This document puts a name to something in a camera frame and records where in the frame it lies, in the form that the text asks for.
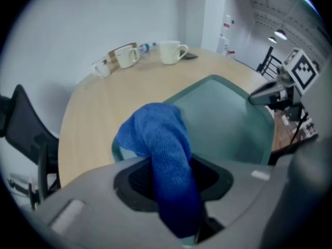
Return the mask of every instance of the black office chair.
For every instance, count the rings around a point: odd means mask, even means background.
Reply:
[[[60,188],[58,172],[58,144],[41,122],[33,109],[23,87],[17,85],[12,98],[0,97],[0,137],[38,165],[39,197],[50,194],[47,174],[56,173],[57,187]]]

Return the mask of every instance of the wooden floor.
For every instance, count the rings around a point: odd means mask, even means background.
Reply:
[[[285,114],[282,111],[277,111],[274,113],[274,139],[272,151],[288,146],[294,135],[292,131],[297,127],[296,124],[291,121],[288,121],[288,125],[286,126],[282,120],[283,115]],[[303,136],[303,134],[302,132],[299,132],[293,143],[300,141],[301,136]]]

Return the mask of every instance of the cable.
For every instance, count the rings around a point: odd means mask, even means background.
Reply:
[[[305,119],[307,118],[307,116],[308,116],[308,113],[306,113],[306,114],[301,118],[301,120],[299,121],[299,124],[298,124],[298,126],[297,126],[297,128],[296,128],[295,134],[293,135],[293,138],[292,138],[292,140],[290,141],[290,145],[291,145],[292,142],[294,141],[294,139],[295,139],[297,133],[298,133],[299,130],[300,130],[301,124],[305,121]]]

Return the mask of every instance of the black railing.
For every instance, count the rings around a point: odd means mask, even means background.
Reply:
[[[262,76],[268,75],[271,77],[271,79],[274,79],[277,76],[276,67],[281,64],[281,61],[271,54],[272,50],[273,47],[270,46],[270,49],[268,50],[263,63],[259,64],[257,72],[261,73]]]

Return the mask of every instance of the small white label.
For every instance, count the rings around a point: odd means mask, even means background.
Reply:
[[[286,90],[282,90],[280,91],[280,100],[284,99],[287,97],[287,92]]]
[[[261,172],[261,171],[257,171],[257,170],[253,171],[251,173],[251,176],[255,177],[257,179],[264,180],[264,181],[268,181],[270,179],[269,173],[265,173],[265,172]]]
[[[82,212],[84,206],[83,201],[77,199],[72,200],[55,218],[51,224],[51,229],[58,234],[65,234],[75,218]]]
[[[287,120],[287,118],[286,118],[285,115],[283,115],[283,116],[281,117],[281,119],[283,120],[285,126],[289,125],[289,122],[288,122],[288,120]]]

